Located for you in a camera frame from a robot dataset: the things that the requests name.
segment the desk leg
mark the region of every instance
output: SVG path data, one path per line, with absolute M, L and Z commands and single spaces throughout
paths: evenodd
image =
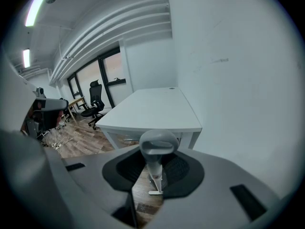
M 102 132 L 108 139 L 108 141 L 111 143 L 111 145 L 114 147 L 114 149 L 120 149 L 123 147 L 123 145 L 120 143 L 119 139 L 117 138 L 116 134 L 107 132 L 106 130 L 102 129 Z
M 65 119 L 66 123 L 68 123 L 66 116 L 63 114 L 63 118 Z
M 182 133 L 179 149 L 188 149 L 192 140 L 193 132 Z
M 74 109 L 75 113 L 77 114 L 77 111 L 76 111 L 76 108 L 75 108 L 75 106 L 74 106 L 74 105 L 73 105 L 73 109 Z
M 84 104 L 84 109 L 87 109 L 85 100 L 83 98 L 81 100 L 82 100 L 82 103 Z
M 74 118 L 74 116 L 73 116 L 73 114 L 72 114 L 72 112 L 71 112 L 70 107 L 68 107 L 68 110 L 69 110 L 69 112 L 70 112 L 70 115 L 71 115 L 72 119 L 73 119 L 73 120 L 74 120 L 74 122 L 77 124 L 77 122 L 76 122 L 76 120 L 75 120 L 75 118 Z

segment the white desk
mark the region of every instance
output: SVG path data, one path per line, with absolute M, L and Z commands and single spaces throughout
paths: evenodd
M 168 129 L 181 138 L 180 148 L 193 148 L 201 125 L 178 87 L 138 90 L 113 108 L 96 125 L 115 149 L 116 134 L 139 137 L 151 129 Z

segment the black office chair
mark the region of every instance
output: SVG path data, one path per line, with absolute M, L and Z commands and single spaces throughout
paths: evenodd
M 88 123 L 88 125 L 91 126 L 91 123 L 94 122 L 93 124 L 94 130 L 96 130 L 95 124 L 104 116 L 103 114 L 100 114 L 99 111 L 102 111 L 105 106 L 105 104 L 101 100 L 102 85 L 99 84 L 97 81 L 98 80 L 90 83 L 89 92 L 90 92 L 90 102 L 92 107 L 81 112 L 81 116 L 83 117 L 90 117 L 90 116 L 94 117 L 94 119 Z
M 73 107 L 71 106 L 71 107 L 70 107 L 70 110 L 71 110 L 71 112 L 72 112 L 72 115 L 73 115 L 73 116 L 76 116 L 76 113 L 73 112 L 72 109 L 73 109 Z M 66 117 L 66 120 L 69 122 L 69 119 L 71 118 L 71 114 L 70 114 L 70 111 L 68 110 L 68 108 L 66 108 L 66 109 L 63 111 L 63 114 L 64 114 L 64 116 L 68 115 L 68 117 Z

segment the ceiling light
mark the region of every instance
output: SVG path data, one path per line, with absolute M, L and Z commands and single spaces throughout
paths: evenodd
M 33 26 L 35 22 L 36 15 L 38 13 L 39 7 L 42 4 L 43 0 L 33 0 L 32 5 L 30 6 L 30 11 L 25 22 L 25 26 Z
M 28 68 L 30 66 L 30 50 L 23 50 L 23 63 L 24 68 Z

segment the ceiling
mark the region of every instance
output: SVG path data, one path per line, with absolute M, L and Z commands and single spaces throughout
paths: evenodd
M 19 73 L 24 69 L 22 51 L 30 48 L 31 66 L 53 69 L 55 53 L 59 43 L 82 21 L 95 5 L 104 0 L 56 0 L 52 4 L 42 3 L 33 27 L 26 27 L 25 20 L 31 1 L 20 12 L 4 40 L 4 50 Z

